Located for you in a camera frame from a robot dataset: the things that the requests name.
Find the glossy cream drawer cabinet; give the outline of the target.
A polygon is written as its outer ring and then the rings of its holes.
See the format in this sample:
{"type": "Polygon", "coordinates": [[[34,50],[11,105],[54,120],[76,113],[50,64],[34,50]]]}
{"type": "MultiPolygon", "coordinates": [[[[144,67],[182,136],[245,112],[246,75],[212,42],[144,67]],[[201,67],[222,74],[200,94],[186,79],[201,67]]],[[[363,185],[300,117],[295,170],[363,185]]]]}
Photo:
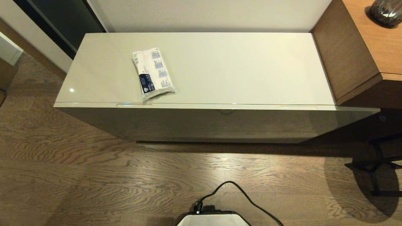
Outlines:
{"type": "Polygon", "coordinates": [[[339,106],[310,33],[86,34],[58,102],[202,109],[339,106]],[[152,47],[160,49],[176,92],[144,102],[132,52],[152,47]]]}

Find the brown wooden desk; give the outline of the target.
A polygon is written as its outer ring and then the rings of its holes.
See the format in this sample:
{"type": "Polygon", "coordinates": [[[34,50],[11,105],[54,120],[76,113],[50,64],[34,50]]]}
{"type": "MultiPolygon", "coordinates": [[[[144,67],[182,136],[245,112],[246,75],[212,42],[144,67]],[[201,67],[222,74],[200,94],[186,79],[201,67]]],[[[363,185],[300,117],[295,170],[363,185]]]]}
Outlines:
{"type": "Polygon", "coordinates": [[[332,0],[312,29],[336,103],[402,109],[402,23],[370,15],[374,0],[332,0]]]}

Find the white blue-patterned tissue packet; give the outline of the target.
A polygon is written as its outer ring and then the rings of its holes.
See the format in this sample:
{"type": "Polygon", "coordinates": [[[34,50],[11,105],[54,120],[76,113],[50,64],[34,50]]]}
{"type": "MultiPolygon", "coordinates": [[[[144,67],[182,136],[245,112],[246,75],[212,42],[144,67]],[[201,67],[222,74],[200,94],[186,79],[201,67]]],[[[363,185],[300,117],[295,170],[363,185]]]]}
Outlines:
{"type": "Polygon", "coordinates": [[[132,52],[132,61],[139,76],[144,102],[159,95],[176,92],[159,48],[134,51],[132,52]]]}

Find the dark glass vase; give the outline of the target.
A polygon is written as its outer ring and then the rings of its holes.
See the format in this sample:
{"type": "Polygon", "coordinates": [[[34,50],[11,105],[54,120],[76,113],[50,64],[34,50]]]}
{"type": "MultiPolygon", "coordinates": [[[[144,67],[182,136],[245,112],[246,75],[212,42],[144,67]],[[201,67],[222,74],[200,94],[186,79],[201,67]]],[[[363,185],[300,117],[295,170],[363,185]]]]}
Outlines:
{"type": "Polygon", "coordinates": [[[402,23],[402,0],[375,0],[369,13],[380,25],[394,28],[402,23]]]}

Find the white furniture corner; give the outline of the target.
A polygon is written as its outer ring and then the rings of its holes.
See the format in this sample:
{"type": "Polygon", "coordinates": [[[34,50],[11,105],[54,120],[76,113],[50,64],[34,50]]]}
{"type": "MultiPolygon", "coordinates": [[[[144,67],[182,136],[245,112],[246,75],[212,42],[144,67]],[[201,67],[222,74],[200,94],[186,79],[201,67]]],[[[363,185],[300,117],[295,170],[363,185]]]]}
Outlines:
{"type": "Polygon", "coordinates": [[[0,32],[0,58],[7,63],[16,66],[24,50],[15,44],[12,40],[0,32]]]}

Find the brown wooden furniture piece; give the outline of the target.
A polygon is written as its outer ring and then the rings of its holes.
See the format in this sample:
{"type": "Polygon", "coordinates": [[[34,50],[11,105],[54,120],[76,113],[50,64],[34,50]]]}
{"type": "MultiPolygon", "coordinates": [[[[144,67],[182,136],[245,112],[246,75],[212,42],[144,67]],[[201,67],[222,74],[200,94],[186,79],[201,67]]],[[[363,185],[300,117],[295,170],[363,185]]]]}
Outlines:
{"type": "Polygon", "coordinates": [[[17,73],[17,68],[3,60],[0,57],[0,89],[7,91],[10,84],[12,83],[15,75],[17,73]]]}

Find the dark glass door panel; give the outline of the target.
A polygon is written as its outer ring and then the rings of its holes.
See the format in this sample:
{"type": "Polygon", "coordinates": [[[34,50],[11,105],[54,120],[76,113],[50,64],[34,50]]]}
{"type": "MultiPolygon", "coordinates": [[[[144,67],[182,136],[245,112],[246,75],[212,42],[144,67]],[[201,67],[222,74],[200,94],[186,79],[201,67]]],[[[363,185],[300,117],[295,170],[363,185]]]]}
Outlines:
{"type": "Polygon", "coordinates": [[[106,33],[90,0],[13,0],[72,60],[87,33],[106,33]]]}

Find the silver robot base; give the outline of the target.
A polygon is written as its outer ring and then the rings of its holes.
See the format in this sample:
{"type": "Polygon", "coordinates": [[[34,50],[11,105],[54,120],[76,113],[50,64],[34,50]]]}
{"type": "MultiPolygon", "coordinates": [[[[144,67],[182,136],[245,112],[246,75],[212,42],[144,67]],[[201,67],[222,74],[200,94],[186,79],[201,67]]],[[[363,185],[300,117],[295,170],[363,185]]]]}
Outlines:
{"type": "Polygon", "coordinates": [[[251,226],[234,211],[189,212],[175,226],[251,226]]]}

